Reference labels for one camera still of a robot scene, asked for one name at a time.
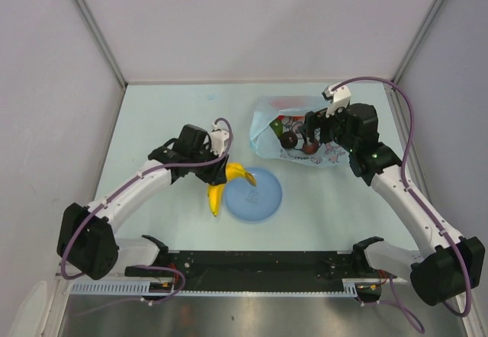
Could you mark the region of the tan fake walnut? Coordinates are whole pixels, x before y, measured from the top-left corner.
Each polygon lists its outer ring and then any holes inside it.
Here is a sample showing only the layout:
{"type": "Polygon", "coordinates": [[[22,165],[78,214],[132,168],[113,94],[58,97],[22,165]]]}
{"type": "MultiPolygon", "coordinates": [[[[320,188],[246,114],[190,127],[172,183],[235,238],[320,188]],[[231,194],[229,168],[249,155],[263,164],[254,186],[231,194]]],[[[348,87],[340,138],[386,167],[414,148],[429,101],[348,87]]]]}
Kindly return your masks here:
{"type": "Polygon", "coordinates": [[[294,149],[298,143],[298,138],[293,131],[287,131],[280,135],[279,141],[283,149],[294,149]]]}

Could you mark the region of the light blue printed plastic bag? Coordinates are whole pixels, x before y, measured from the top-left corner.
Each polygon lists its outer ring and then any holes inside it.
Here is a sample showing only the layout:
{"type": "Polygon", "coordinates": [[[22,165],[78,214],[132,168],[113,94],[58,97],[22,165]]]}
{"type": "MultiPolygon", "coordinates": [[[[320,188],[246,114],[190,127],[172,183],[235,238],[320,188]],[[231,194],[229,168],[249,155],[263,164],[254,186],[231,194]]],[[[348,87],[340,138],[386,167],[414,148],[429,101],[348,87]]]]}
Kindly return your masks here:
{"type": "Polygon", "coordinates": [[[294,149],[283,149],[279,137],[269,124],[279,115],[305,116],[310,111],[326,108],[326,101],[318,96],[271,96],[260,97],[255,106],[249,131],[250,145],[255,154],[263,159],[283,159],[301,165],[327,168],[348,163],[347,152],[334,142],[321,143],[313,155],[302,152],[303,139],[298,128],[303,121],[282,122],[284,132],[296,133],[298,143],[294,149]]]}

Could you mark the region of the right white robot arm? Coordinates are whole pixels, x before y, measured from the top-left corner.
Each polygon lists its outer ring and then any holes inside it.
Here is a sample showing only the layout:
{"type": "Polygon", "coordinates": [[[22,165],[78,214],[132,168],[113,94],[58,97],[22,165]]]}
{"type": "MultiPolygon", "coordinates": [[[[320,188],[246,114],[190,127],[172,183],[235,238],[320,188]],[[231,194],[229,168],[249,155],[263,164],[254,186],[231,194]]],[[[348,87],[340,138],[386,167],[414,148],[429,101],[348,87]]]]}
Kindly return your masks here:
{"type": "Polygon", "coordinates": [[[350,104],[332,115],[308,112],[299,131],[305,140],[335,142],[346,150],[355,176],[388,203],[415,241],[415,251],[378,238],[363,242],[352,257],[357,275],[369,277],[378,269],[402,278],[430,306],[459,294],[472,297],[480,283],[484,245],[451,226],[409,180],[400,158],[380,141],[373,106],[350,104]]]}

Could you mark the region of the green yellow fake citrus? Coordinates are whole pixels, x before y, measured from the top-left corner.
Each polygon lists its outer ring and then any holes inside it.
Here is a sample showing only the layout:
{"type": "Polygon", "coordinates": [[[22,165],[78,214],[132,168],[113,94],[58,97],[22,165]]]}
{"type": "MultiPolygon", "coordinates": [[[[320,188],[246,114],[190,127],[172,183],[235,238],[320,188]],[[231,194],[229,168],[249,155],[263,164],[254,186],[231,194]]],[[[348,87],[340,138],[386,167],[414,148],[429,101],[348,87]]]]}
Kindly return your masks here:
{"type": "Polygon", "coordinates": [[[280,120],[273,120],[269,124],[270,128],[274,131],[277,137],[280,137],[284,132],[284,126],[280,120]]]}

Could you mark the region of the yellow fake banana bunch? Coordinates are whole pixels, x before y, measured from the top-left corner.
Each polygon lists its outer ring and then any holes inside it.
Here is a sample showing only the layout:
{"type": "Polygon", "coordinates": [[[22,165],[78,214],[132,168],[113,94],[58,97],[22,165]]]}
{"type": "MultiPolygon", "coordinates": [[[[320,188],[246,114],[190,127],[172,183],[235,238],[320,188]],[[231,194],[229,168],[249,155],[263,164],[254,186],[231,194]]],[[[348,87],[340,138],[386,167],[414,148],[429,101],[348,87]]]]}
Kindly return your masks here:
{"type": "Polygon", "coordinates": [[[255,187],[257,185],[255,177],[251,172],[248,172],[243,165],[237,162],[231,162],[226,165],[226,183],[207,186],[208,204],[210,212],[214,217],[219,215],[223,192],[226,185],[237,178],[244,178],[251,186],[255,187]]]}

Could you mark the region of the brown round fake fruit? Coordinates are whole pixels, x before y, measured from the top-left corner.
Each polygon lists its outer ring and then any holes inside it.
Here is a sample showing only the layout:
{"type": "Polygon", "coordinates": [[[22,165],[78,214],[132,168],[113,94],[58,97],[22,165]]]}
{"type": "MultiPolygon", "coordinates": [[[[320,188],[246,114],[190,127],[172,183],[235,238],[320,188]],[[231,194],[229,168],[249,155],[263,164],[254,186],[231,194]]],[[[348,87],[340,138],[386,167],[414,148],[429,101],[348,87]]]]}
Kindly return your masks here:
{"type": "Polygon", "coordinates": [[[302,146],[302,152],[307,155],[315,154],[320,147],[320,143],[318,140],[314,140],[311,143],[304,143],[302,146]]]}

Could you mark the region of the red fake fruit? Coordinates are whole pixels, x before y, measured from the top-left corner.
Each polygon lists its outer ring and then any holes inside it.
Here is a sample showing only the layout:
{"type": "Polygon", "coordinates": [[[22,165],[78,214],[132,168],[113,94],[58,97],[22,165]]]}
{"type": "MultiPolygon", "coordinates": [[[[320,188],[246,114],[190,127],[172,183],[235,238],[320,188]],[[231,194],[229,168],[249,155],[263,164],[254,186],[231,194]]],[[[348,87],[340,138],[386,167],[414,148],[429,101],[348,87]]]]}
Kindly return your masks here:
{"type": "Polygon", "coordinates": [[[285,122],[285,121],[303,121],[304,116],[289,116],[289,115],[279,115],[277,116],[277,120],[285,122]]]}

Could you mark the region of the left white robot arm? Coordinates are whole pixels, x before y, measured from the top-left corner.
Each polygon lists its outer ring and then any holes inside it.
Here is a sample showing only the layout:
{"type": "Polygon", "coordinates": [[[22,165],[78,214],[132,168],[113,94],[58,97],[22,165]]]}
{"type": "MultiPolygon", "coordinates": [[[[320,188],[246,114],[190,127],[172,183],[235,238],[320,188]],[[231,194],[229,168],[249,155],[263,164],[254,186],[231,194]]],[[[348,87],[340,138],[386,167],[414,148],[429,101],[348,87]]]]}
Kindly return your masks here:
{"type": "Polygon", "coordinates": [[[88,276],[100,280],[126,268],[151,275],[169,266],[162,243],[150,236],[118,239],[117,231],[153,195],[192,173],[208,185],[226,183],[226,164],[233,141],[229,124],[216,119],[211,131],[186,124],[176,138],[154,149],[143,165],[118,188],[87,205],[70,204],[63,213],[56,252],[66,280],[88,276]]]}

